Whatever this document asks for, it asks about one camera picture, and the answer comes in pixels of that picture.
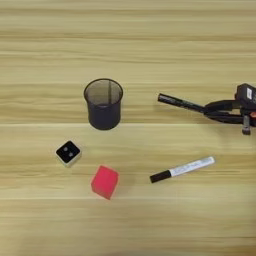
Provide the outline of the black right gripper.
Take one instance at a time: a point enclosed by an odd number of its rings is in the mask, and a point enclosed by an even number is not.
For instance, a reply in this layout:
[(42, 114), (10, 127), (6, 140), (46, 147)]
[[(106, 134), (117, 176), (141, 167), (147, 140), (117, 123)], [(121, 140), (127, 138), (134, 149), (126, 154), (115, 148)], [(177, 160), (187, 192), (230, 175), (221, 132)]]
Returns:
[(228, 112), (216, 111), (232, 111), (239, 109), (240, 103), (236, 100), (221, 100), (207, 104), (205, 106), (205, 116), (211, 120), (226, 124), (242, 124), (242, 133), (244, 135), (251, 134), (251, 127), (256, 127), (256, 110), (243, 109), (242, 114), (230, 114)]

